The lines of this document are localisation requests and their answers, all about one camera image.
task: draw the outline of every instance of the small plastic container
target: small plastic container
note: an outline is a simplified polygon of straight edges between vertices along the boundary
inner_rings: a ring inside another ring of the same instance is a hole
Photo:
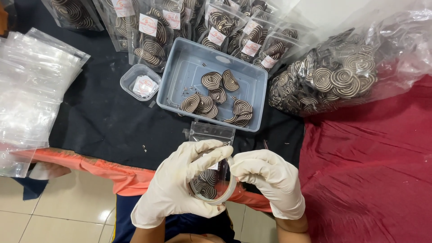
[[[145,80],[145,82],[148,84],[145,85],[146,90],[148,91],[149,87],[151,89],[151,91],[148,92],[147,97],[142,97],[140,93],[134,91],[134,87],[136,87],[135,83],[138,81],[137,78],[140,76],[148,76],[151,79],[151,81],[157,84],[157,86],[154,86],[153,83],[149,82],[148,80]],[[140,101],[147,101],[151,99],[156,94],[156,92],[158,92],[160,83],[161,83],[161,77],[144,64],[134,65],[120,79],[121,88],[123,88],[126,92],[128,92],[130,95],[132,95],[133,97],[135,97],[137,100]]]
[[[194,92],[208,95],[208,89],[201,83],[204,74],[213,71],[222,74],[227,69],[231,70],[240,88],[234,92],[225,90],[227,99],[223,104],[216,105],[218,107],[216,119],[180,110],[183,100]],[[256,132],[261,124],[266,88],[267,72],[264,69],[184,38],[177,38],[168,57],[156,102],[161,108],[181,115],[243,131]],[[234,100],[231,96],[247,101],[254,108],[252,119],[245,127],[223,122],[234,116],[232,113]]]
[[[194,161],[211,151],[212,150],[200,153]],[[201,172],[188,183],[190,195],[203,200],[210,205],[219,205],[227,201],[233,194],[237,185],[235,176],[233,175],[231,175],[230,181],[226,180],[227,171],[233,164],[234,160],[230,156]]]

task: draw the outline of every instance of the sticker label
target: sticker label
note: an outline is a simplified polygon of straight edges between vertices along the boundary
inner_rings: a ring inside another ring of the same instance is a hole
[[[158,28],[158,20],[152,17],[148,17],[140,13],[140,27],[139,30],[142,33],[156,37],[156,30]]]
[[[245,47],[243,48],[242,52],[245,54],[248,54],[249,56],[253,57],[258,52],[258,50],[261,48],[261,45],[249,40]]]
[[[158,84],[154,82],[149,76],[144,75],[137,77],[135,85],[132,91],[141,95],[141,97],[148,97],[158,87]]]
[[[209,167],[209,169],[215,169],[215,170],[218,170],[218,168],[219,168],[219,162]]]
[[[261,64],[266,68],[272,68],[276,64],[277,60],[274,60],[269,55],[261,61]]]
[[[246,24],[245,29],[243,30],[243,32],[249,35],[249,34],[251,33],[251,31],[252,31],[255,27],[257,27],[257,26],[261,26],[261,25],[259,25],[257,22],[255,22],[255,21],[253,21],[253,20],[250,20],[250,21]]]
[[[238,9],[240,8],[240,5],[236,4],[232,0],[228,0],[228,2],[229,2],[229,5],[230,5],[230,7],[231,7],[232,10],[238,11]]]
[[[207,39],[209,39],[209,41],[215,43],[218,46],[222,45],[225,38],[226,38],[226,35],[217,31],[214,27],[212,27],[210,29],[209,36],[207,37]]]
[[[132,0],[111,0],[117,17],[129,17],[135,15]]]
[[[191,12],[192,12],[192,9],[189,9],[189,8],[184,8],[184,9],[186,10],[186,14],[185,14],[186,19],[187,19],[187,20],[190,20],[190,19],[191,19]]]
[[[212,6],[209,5],[207,7],[206,15],[204,17],[204,19],[206,20],[206,22],[209,21],[210,14],[212,14],[214,12],[217,12],[217,11],[219,11],[217,8],[214,8],[214,7],[212,7]]]
[[[180,13],[162,10],[164,18],[172,29],[180,29]]]

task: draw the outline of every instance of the gloved hand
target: gloved hand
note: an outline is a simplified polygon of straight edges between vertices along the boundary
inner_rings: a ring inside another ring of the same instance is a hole
[[[209,149],[215,150],[191,163],[199,153]],[[229,157],[232,150],[218,140],[184,142],[156,170],[147,192],[132,211],[132,224],[150,229],[171,214],[193,213],[211,218],[222,213],[225,205],[211,206],[191,196],[186,185],[202,171]]]
[[[270,150],[255,150],[234,156],[231,174],[241,182],[254,184],[270,200],[273,215],[299,219],[305,212],[300,191],[299,170]]]

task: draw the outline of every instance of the red cloth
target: red cloth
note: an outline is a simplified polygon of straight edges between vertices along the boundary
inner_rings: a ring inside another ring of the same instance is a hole
[[[312,242],[432,242],[432,78],[305,119],[300,182]]]

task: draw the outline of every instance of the white latex glove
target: white latex glove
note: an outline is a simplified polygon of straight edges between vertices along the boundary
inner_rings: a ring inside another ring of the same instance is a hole
[[[191,163],[198,154],[212,152]],[[211,206],[189,194],[187,184],[202,171],[232,154],[231,146],[218,140],[184,142],[177,151],[162,162],[130,215],[132,224],[150,229],[159,226],[164,217],[172,214],[193,213],[211,218],[225,210],[225,205]]]
[[[234,156],[231,174],[241,182],[254,184],[270,200],[273,215],[299,219],[305,212],[300,191],[299,170],[270,150],[255,150]]]

